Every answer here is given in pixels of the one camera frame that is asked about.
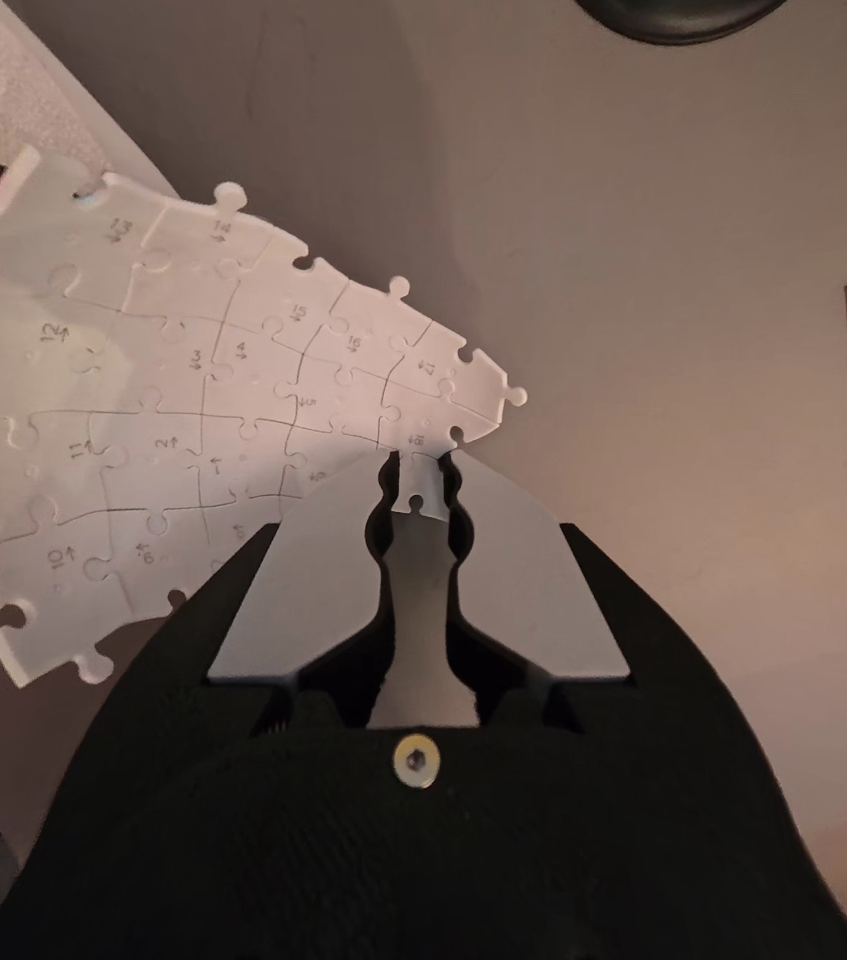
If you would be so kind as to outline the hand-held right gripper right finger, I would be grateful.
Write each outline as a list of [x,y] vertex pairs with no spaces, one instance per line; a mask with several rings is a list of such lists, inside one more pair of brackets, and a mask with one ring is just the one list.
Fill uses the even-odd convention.
[[554,514],[462,450],[446,455],[450,612],[478,642],[550,683],[630,667]]

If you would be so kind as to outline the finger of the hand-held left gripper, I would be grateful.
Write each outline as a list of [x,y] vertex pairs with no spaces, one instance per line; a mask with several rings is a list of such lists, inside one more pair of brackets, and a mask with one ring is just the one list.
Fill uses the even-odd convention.
[[81,162],[94,176],[112,172],[166,196],[177,194],[70,70],[0,2],[0,166],[24,146]]

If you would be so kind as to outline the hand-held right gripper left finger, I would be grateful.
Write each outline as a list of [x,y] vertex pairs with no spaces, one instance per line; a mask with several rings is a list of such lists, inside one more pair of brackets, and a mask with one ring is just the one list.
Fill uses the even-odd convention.
[[390,608],[399,456],[366,455],[281,522],[208,670],[216,683],[297,681]]

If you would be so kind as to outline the white puzzle piece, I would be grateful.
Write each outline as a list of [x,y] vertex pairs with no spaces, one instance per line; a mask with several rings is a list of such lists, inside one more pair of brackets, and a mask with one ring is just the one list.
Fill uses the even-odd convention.
[[431,520],[450,523],[463,477],[454,455],[459,448],[432,457],[424,453],[401,454],[398,491],[393,502],[396,514],[418,512]]

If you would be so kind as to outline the assembled white puzzle section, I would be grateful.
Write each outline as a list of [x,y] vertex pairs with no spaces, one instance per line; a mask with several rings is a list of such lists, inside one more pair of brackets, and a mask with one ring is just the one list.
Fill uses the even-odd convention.
[[17,688],[162,618],[364,454],[432,457],[526,390],[409,306],[244,213],[245,191],[95,188],[24,148],[0,176],[0,664]]

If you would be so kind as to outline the black round ball stand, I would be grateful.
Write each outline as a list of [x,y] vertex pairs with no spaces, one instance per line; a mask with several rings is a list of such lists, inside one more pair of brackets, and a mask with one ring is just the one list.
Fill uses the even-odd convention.
[[609,31],[634,42],[688,46],[748,29],[783,1],[576,1]]

